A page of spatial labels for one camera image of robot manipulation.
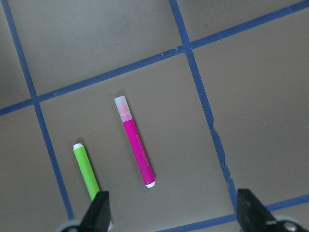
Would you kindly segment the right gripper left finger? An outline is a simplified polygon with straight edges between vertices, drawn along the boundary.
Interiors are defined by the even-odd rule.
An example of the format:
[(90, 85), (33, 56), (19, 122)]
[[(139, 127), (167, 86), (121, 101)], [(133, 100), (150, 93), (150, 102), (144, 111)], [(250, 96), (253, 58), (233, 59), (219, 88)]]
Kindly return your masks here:
[(111, 228), (112, 224), (109, 192), (99, 191), (81, 221), (79, 231), (109, 232)]

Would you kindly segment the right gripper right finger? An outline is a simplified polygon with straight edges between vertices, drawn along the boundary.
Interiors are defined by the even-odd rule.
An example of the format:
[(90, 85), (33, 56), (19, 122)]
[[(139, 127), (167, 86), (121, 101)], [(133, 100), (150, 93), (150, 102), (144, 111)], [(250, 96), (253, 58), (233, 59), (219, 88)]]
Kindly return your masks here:
[(237, 221), (242, 232), (307, 232), (294, 219), (279, 219), (247, 188), (237, 190)]

